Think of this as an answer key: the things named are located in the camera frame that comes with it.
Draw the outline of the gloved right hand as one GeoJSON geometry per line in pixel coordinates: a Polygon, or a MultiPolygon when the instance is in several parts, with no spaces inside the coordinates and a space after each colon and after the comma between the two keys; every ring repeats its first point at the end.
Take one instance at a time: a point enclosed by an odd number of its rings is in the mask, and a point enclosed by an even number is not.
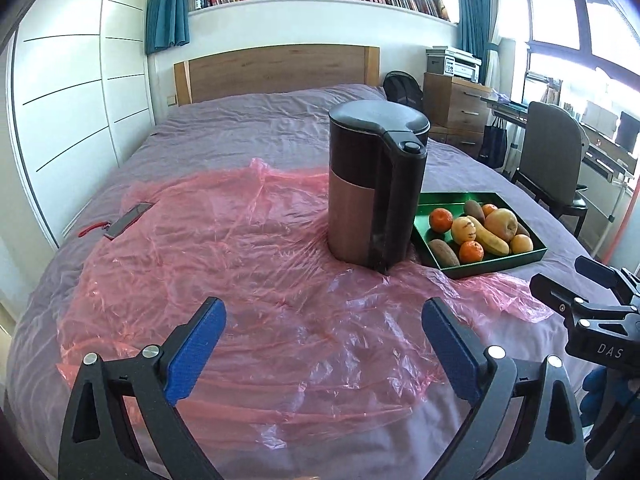
{"type": "Polygon", "coordinates": [[[639,378],[599,367],[582,383],[586,460],[596,479],[639,478],[639,378]]]}

